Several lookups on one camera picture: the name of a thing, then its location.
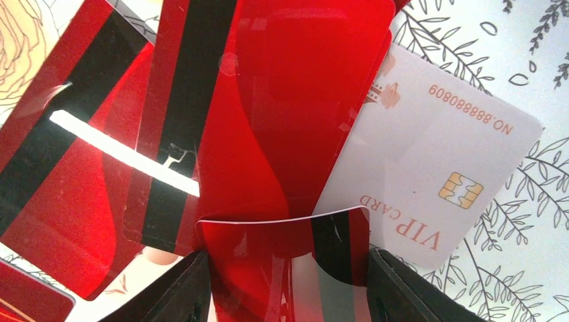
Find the black line drawing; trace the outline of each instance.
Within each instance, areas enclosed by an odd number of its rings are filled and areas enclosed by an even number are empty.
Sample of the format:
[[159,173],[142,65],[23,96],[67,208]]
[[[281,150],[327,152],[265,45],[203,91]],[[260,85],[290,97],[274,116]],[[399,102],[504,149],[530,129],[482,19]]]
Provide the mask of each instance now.
[[449,17],[430,17],[427,19],[419,20],[413,16],[411,12],[406,9],[401,10],[401,14],[405,16],[405,22],[395,33],[393,42],[405,46],[408,50],[418,53],[426,61],[433,63],[433,61],[442,61],[440,66],[454,76],[462,80],[468,81],[471,86],[491,95],[484,87],[484,81],[493,81],[494,77],[482,76],[482,67],[480,63],[489,59],[488,56],[478,58],[473,57],[473,53],[468,51],[467,48],[475,44],[478,39],[464,42],[463,44],[451,48],[450,45],[445,43],[459,30],[459,27],[452,28],[442,34],[441,28],[431,28],[431,25],[436,27],[437,23],[449,20]]
[[514,200],[500,204],[496,199],[493,199],[474,225],[476,228],[474,245],[478,245],[480,241],[484,240],[480,245],[480,250],[491,251],[495,249],[502,252],[503,249],[497,239],[500,237],[502,241],[507,241],[512,237],[518,246],[527,245],[529,240],[526,236],[527,232],[524,231],[533,228],[533,226],[526,224],[523,220],[530,217],[531,213],[524,213],[515,217],[510,216],[526,202],[527,200]]
[[477,314],[483,319],[490,319],[491,321],[500,319],[507,316],[504,313],[505,311],[513,309],[513,312],[509,313],[512,316],[512,321],[536,321],[535,318],[539,317],[541,313],[533,312],[532,309],[543,303],[529,304],[529,302],[541,296],[541,293],[535,290],[543,287],[543,285],[520,287],[519,282],[525,273],[523,270],[514,275],[500,277],[501,266],[498,266],[493,272],[479,266],[466,239],[464,245],[470,254],[472,265],[478,276],[478,280],[470,287],[469,294],[474,294],[474,296],[468,306],[470,308],[475,307],[482,299]]
[[529,78],[527,76],[525,76],[524,74],[517,73],[517,74],[514,74],[512,77],[510,77],[508,82],[510,82],[510,84],[516,85],[516,86],[525,86],[525,85],[529,84]]
[[[427,9],[427,0],[416,0],[419,3],[419,6],[421,7],[421,10],[423,10],[424,14],[428,14],[428,9]],[[448,2],[450,3],[450,5],[454,4],[455,0],[448,0]],[[434,0],[435,2],[435,7],[437,8],[437,11],[440,11],[443,5],[443,0]],[[415,9],[413,7],[413,1],[409,2],[407,4],[407,7],[410,7],[411,9]]]
[[148,19],[140,19],[139,17],[136,17],[134,15],[124,15],[124,17],[130,21],[130,23],[132,25],[134,25],[136,27],[136,29],[138,29],[140,31],[141,34],[143,34],[145,37],[151,39],[151,40],[155,40],[156,39],[156,32],[154,30],[152,30],[148,24],[150,22],[156,22],[158,23],[158,16],[154,16],[154,17],[150,17]]
[[[565,60],[569,60],[569,52],[565,56]],[[561,80],[562,79],[566,81],[567,78],[569,78],[569,63],[565,62],[565,63],[559,65],[558,72],[560,72],[561,74],[559,74],[558,76],[555,76],[555,78],[553,79],[553,81],[555,82],[554,89],[561,87]]]
[[502,0],[502,3],[505,3],[506,6],[504,7],[504,9],[502,9],[502,11],[504,11],[505,13],[510,14],[512,12],[512,7],[513,7],[513,2],[515,0]]
[[529,61],[529,71],[530,72],[536,72],[537,71],[537,66],[535,65],[535,63],[532,60]]
[[0,127],[41,67],[51,41],[40,3],[14,0],[2,3],[2,66],[0,78]]
[[120,288],[107,289],[103,293],[105,293],[105,294],[114,294],[114,293],[126,294],[128,292],[128,289],[126,288],[126,274],[125,273],[123,273],[123,276],[119,279],[119,283],[120,283]]
[[481,22],[480,27],[490,36],[495,36],[498,34],[498,27],[489,21]]
[[561,319],[558,319],[558,317],[561,317],[562,315],[569,313],[569,296],[567,296],[567,295],[554,295],[553,298],[565,310],[562,311],[561,313],[554,315],[551,319],[548,319],[546,322],[555,322],[555,321],[560,322]]
[[555,27],[559,21],[561,13],[562,17],[569,17],[569,0],[552,0],[552,4],[546,9],[545,14],[539,20],[540,25],[533,32],[536,34],[530,42],[532,43],[529,51],[533,55],[535,50],[539,48],[539,41],[543,40],[544,33],[548,33],[551,27]]
[[563,150],[569,137],[555,141],[540,149],[541,141],[537,141],[517,171],[523,176],[515,186],[515,196],[526,194],[532,202],[537,203],[537,217],[544,213],[553,213],[554,228],[560,226],[562,219],[569,231],[569,159],[562,161]]

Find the leaf drawing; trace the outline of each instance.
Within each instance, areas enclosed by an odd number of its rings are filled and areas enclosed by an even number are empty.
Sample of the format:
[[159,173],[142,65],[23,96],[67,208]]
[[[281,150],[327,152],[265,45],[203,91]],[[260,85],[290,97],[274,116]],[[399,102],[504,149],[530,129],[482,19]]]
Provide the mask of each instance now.
[[537,71],[537,66],[535,65],[535,63],[533,61],[529,61],[529,71],[530,72],[536,72]]
[[535,50],[539,48],[539,41],[543,40],[544,34],[550,32],[551,27],[557,25],[559,16],[569,17],[569,0],[553,0],[551,2],[552,4],[546,9],[544,15],[539,20],[539,26],[533,30],[535,37],[530,40],[532,45],[529,49],[532,55]]
[[495,36],[498,34],[498,27],[489,21],[480,23],[480,27],[490,36]]
[[114,293],[126,294],[128,292],[128,289],[126,288],[126,274],[123,273],[123,276],[119,279],[119,283],[121,285],[120,288],[112,288],[109,290],[105,290],[104,293],[105,294],[114,294]]
[[[563,158],[563,149],[569,137],[541,147],[537,141],[518,167],[522,177],[517,182],[507,182],[507,189],[515,189],[515,196],[527,196],[537,205],[537,217],[550,213],[554,228],[565,227],[569,231],[569,158]],[[529,228],[521,227],[520,232]]]
[[527,76],[525,76],[524,74],[517,73],[517,74],[514,74],[512,77],[510,77],[510,79],[508,81],[512,85],[525,86],[525,85],[529,84],[529,82],[527,80],[528,80]]

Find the smart card chip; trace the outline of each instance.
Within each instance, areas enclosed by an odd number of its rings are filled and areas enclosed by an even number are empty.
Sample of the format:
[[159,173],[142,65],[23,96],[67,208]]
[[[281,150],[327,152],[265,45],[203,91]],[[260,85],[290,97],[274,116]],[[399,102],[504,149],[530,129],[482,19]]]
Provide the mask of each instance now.
[[483,188],[481,184],[454,172],[439,191],[439,197],[461,208],[468,209]]

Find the branch illustration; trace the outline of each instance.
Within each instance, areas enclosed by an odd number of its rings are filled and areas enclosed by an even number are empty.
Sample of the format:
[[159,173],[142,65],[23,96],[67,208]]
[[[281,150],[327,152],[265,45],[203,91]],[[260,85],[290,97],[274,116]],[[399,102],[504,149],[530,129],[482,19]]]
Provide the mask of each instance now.
[[142,30],[142,34],[144,36],[151,35],[151,36],[156,36],[156,32],[154,32],[154,30],[150,29],[150,26],[148,26],[148,22],[149,21],[158,21],[158,16],[154,16],[154,17],[150,17],[148,19],[140,19],[139,17],[136,17],[135,15],[124,15],[124,17],[126,19],[128,19],[128,21],[130,21],[130,23],[132,25],[134,25],[135,27],[138,27],[140,30]]
[[432,285],[439,288],[440,290],[443,289],[443,281],[439,276],[437,276],[437,270],[432,270],[431,272],[428,272],[427,274],[423,275],[423,278],[429,281],[429,283],[431,283]]
[[548,319],[546,322],[551,322],[558,317],[569,313],[569,297],[566,295],[554,295],[553,298],[557,303],[559,303],[565,309],[563,312],[554,315],[551,319]]
[[497,274],[498,273],[491,273],[488,270],[478,267],[478,270],[480,270],[481,272],[484,272],[488,277],[486,278],[486,281],[488,279],[491,280],[496,280],[497,285],[501,285],[504,287],[504,289],[501,291],[502,294],[501,298],[504,298],[504,300],[502,300],[502,303],[505,303],[506,300],[510,301],[509,299],[507,299],[508,296],[512,296],[513,300],[511,301],[511,305],[514,305],[517,303],[515,309],[514,309],[514,313],[513,313],[513,318],[512,321],[514,321],[518,314],[520,314],[521,312],[524,312],[524,314],[522,314],[522,318],[520,318],[520,321],[526,321],[528,319],[528,317],[526,317],[526,315],[529,315],[530,320],[529,321],[535,321],[536,317],[539,317],[540,314],[539,313],[532,313],[531,309],[540,306],[543,303],[534,303],[533,305],[527,305],[524,301],[530,301],[532,299],[535,299],[536,297],[540,296],[541,294],[539,293],[532,293],[530,295],[524,296],[524,295],[520,295],[526,292],[531,292],[533,290],[536,290],[538,288],[541,288],[543,285],[531,285],[531,286],[526,286],[523,288],[520,288],[519,290],[513,290],[512,286],[514,286],[515,284],[517,284],[517,282],[519,282],[519,280],[521,279],[521,277],[523,276],[523,271],[520,271],[519,273],[517,273],[514,276],[507,276],[504,280],[500,279]]
[[406,261],[403,257],[400,256],[395,256],[397,259],[399,259],[402,263],[404,263],[407,267],[409,267],[410,269],[412,269],[415,273],[417,272],[417,268],[409,263],[408,261]]
[[476,258],[474,258],[474,254],[472,253],[472,250],[470,249],[468,242],[466,241],[466,239],[463,240],[464,240],[464,245],[466,245],[466,249],[470,254],[470,259],[472,260],[472,264],[476,269],[476,274],[478,275],[478,280],[474,282],[474,284],[470,287],[468,295],[472,295],[472,293],[478,288],[478,286],[482,287],[482,289],[474,295],[468,307],[473,307],[474,305],[476,305],[479,302],[479,300],[482,298],[482,296],[484,296],[484,302],[478,310],[478,316],[483,318],[483,316],[487,315],[488,317],[490,317],[490,305],[488,303],[488,294],[490,293],[486,291],[486,287],[484,285],[484,282],[482,281],[482,276],[480,275],[480,270],[478,269],[478,264],[476,263]]
[[[521,245],[524,243],[527,245],[528,238],[525,236],[523,231],[531,229],[532,225],[525,225],[524,219],[531,216],[531,214],[518,215],[511,218],[510,215],[516,212],[522,204],[527,202],[527,200],[514,200],[508,203],[500,204],[496,199],[493,199],[488,209],[480,216],[480,219],[476,223],[475,227],[478,227],[476,233],[474,234],[474,245],[478,244],[482,232],[486,232],[486,239],[480,246],[480,249],[484,251],[486,248],[488,250],[497,249],[502,251],[502,247],[498,244],[498,241],[494,236],[502,237],[503,240],[508,240],[514,233],[516,233],[516,244]],[[493,228],[498,224],[499,218],[503,218],[502,223],[498,226],[497,231]]]
[[128,289],[126,288],[126,274],[123,273],[122,278],[119,280],[119,283],[121,285],[121,288],[113,288],[110,290],[105,290],[105,294],[113,294],[113,293],[119,293],[119,294],[126,294],[128,292]]
[[540,25],[537,26],[533,32],[536,34],[529,42],[531,48],[529,51],[533,55],[536,49],[539,48],[539,41],[543,40],[544,33],[550,32],[552,26],[556,26],[559,20],[559,13],[561,12],[561,16],[569,17],[569,1],[568,0],[553,0],[553,4],[551,4],[547,9],[545,14],[539,20]]
[[[514,311],[512,312],[512,321],[535,322],[535,318],[539,317],[541,314],[534,313],[531,310],[542,305],[543,303],[537,302],[529,304],[528,301],[536,299],[537,297],[541,296],[541,294],[533,292],[526,295],[525,293],[535,291],[543,287],[543,285],[530,285],[521,287],[519,289],[514,289],[514,286],[518,284],[523,277],[524,271],[520,271],[515,275],[508,275],[502,279],[499,277],[501,266],[498,266],[494,272],[491,272],[486,268],[479,266],[466,239],[464,239],[464,244],[466,245],[466,249],[470,254],[472,264],[474,265],[474,268],[476,269],[476,273],[478,275],[478,280],[470,287],[469,295],[472,295],[474,292],[476,293],[472,298],[469,307],[476,305],[483,297],[484,302],[481,304],[478,310],[478,316],[483,319],[494,321],[494,319],[505,317],[506,313],[502,312],[510,310],[511,307],[514,307],[515,305]],[[493,281],[494,292],[491,293],[489,291],[489,287]],[[490,306],[491,301],[494,303],[500,302],[502,305],[508,304],[509,307]]]
[[[567,142],[569,142],[569,137],[562,138],[544,147],[538,153],[541,141],[537,141],[525,157],[526,160],[530,160],[532,163],[525,166],[524,170],[529,170],[537,163],[539,174],[545,180],[541,185],[546,186],[557,182],[556,191],[562,190],[563,193],[567,193],[567,189],[569,188],[569,172],[565,171],[563,167],[569,164],[569,159],[558,164],[561,161],[562,148]],[[551,161],[545,159],[546,154],[550,153],[555,153]]]
[[20,255],[12,253],[12,254],[2,258],[2,260],[4,262],[7,262],[8,264],[12,264],[14,266],[17,266],[17,265],[15,265],[15,262],[18,260],[23,260],[23,257],[21,257]]
[[500,227],[498,228],[498,237],[502,236],[502,234],[505,231],[506,224],[509,223],[512,226],[512,229],[506,233],[506,235],[504,236],[504,240],[507,240],[508,238],[510,238],[510,236],[516,231],[517,232],[517,237],[516,237],[517,244],[520,245],[521,242],[523,242],[524,244],[527,245],[527,237],[522,233],[522,231],[527,230],[527,229],[531,229],[533,226],[530,225],[530,226],[523,226],[522,228],[519,228],[516,226],[516,224],[517,225],[525,225],[525,222],[523,222],[522,219],[528,218],[529,216],[531,216],[531,214],[516,216],[513,219],[508,216],[509,214],[514,213],[516,210],[518,210],[519,206],[524,204],[526,202],[526,200],[511,201],[510,203],[505,203],[504,205],[500,205],[496,199],[493,199],[493,202],[496,204],[496,208],[499,209],[499,211],[501,211],[501,213],[504,215],[504,221],[503,221],[502,225],[500,225]]
[[[465,49],[478,40],[472,40],[465,42],[456,48],[450,48],[445,40],[451,38],[456,32],[460,30],[460,27],[448,30],[443,36],[438,37],[437,33],[441,31],[441,28],[435,28],[430,30],[426,27],[429,23],[440,23],[449,20],[448,17],[431,17],[423,20],[418,20],[413,17],[406,9],[401,10],[403,15],[405,15],[405,22],[399,28],[393,42],[401,44],[405,38],[406,34],[411,36],[411,41],[407,45],[408,50],[418,52],[422,55],[423,59],[428,62],[433,62],[433,55],[435,53],[440,53],[442,55],[443,64],[440,66],[441,69],[451,72],[455,77],[459,77],[462,80],[467,80],[471,86],[484,91],[487,95],[491,93],[485,88],[483,81],[493,81],[494,77],[491,76],[481,76],[482,67],[478,67],[474,70],[474,65],[480,64],[488,60],[488,56],[477,58],[471,62],[465,61],[465,57],[473,56],[473,53],[465,51]],[[447,58],[452,57],[454,61],[447,61]]]
[[550,202],[552,202],[556,208],[556,211],[554,214],[554,227],[557,228],[559,226],[559,223],[561,222],[561,215],[563,214],[563,216],[565,216],[565,219],[566,219],[565,227],[567,230],[569,230],[569,217],[567,216],[567,212],[569,212],[569,210],[563,209],[560,205],[560,203],[562,203],[562,202],[569,201],[569,197],[565,197],[562,199],[553,198],[551,196],[551,194],[549,194],[547,192],[547,190],[543,187],[543,184],[537,183],[537,181],[535,181],[535,179],[532,178],[526,172],[526,170],[524,170],[520,167],[518,167],[517,169],[519,172],[521,172],[525,176],[525,178],[519,183],[518,189],[516,190],[516,195],[519,194],[518,191],[523,190],[523,186],[525,184],[528,184],[528,186],[532,186],[532,189],[533,189],[533,187],[537,187],[541,191],[541,193],[539,194],[539,197],[537,198],[537,201],[539,201],[539,207],[537,208],[537,216],[541,217],[544,210],[547,208],[547,206],[550,204]]
[[443,288],[442,288],[442,291],[443,291],[443,293],[445,293],[445,294],[446,294],[446,282],[448,281],[448,270],[450,269],[450,264],[451,264],[451,262],[452,262],[452,258],[453,258],[453,256],[451,256],[451,257],[448,259],[448,262],[446,263],[446,272],[445,272],[445,278],[444,278]]
[[59,282],[58,282],[57,280],[55,280],[55,278],[53,278],[53,277],[47,275],[45,272],[43,272],[43,271],[41,271],[41,270],[36,270],[36,271],[33,271],[33,272],[27,271],[26,273],[28,273],[28,274],[30,274],[30,275],[32,275],[32,276],[35,276],[35,277],[37,277],[37,278],[39,278],[40,280],[42,280],[42,281],[48,283],[49,285],[57,286],[58,288],[62,288],[62,287],[61,287],[62,285],[59,284]]
[[492,235],[496,234],[496,232],[489,230],[488,226],[486,226],[486,221],[491,223],[491,219],[485,216],[488,216],[486,212],[478,218],[478,221],[474,225],[477,227],[476,233],[474,234],[474,245],[478,245],[482,232],[485,232],[486,239],[483,241],[482,245],[480,245],[480,250],[485,251],[485,249],[488,248],[488,250],[496,249],[501,252],[502,247],[498,245],[498,241],[496,239],[492,238]]
[[[567,53],[567,56],[565,56],[565,59],[569,60],[569,52]],[[566,81],[567,78],[569,78],[569,64],[563,63],[563,64],[559,65],[558,72],[560,72],[561,74],[559,74],[558,76],[555,76],[555,78],[553,78],[553,81],[555,82],[554,89],[561,87],[561,79],[564,79]]]

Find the floral background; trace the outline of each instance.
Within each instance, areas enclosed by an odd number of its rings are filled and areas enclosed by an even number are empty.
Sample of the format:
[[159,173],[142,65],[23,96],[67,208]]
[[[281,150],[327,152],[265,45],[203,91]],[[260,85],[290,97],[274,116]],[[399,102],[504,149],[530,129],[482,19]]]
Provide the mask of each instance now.
[[[160,0],[110,2],[154,39]],[[0,125],[80,4],[0,0],[3,25],[21,31],[0,28],[5,67],[0,70]],[[17,21],[25,27],[16,28]],[[536,116],[545,127],[440,269],[407,264],[486,320],[569,321],[569,0],[412,0],[395,18],[392,32],[394,43]],[[17,54],[22,51],[33,54]],[[14,74],[9,72],[14,66],[25,68]],[[492,158],[500,157],[497,146]],[[1,245],[0,257],[63,288]],[[97,300],[77,299],[69,321],[98,320],[170,265],[137,256]],[[141,270],[147,274],[137,274]]]

